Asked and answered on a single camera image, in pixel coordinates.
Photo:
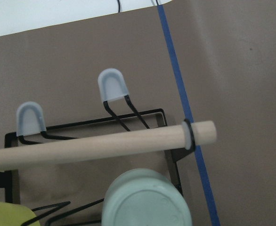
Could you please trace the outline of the pale green plastic cup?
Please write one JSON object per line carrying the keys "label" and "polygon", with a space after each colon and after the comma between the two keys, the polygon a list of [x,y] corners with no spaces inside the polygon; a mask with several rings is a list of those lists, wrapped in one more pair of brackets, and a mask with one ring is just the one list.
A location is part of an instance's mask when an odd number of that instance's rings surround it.
{"label": "pale green plastic cup", "polygon": [[177,188],[151,169],[132,169],[109,186],[103,226],[191,226],[188,205]]}

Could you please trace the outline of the yellow-green plastic cup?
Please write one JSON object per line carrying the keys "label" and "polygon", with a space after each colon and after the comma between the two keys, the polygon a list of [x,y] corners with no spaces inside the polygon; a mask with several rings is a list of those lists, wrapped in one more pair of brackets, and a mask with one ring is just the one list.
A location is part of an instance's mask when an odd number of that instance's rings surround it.
{"label": "yellow-green plastic cup", "polygon": [[0,226],[20,226],[35,217],[35,213],[28,207],[0,202]]}

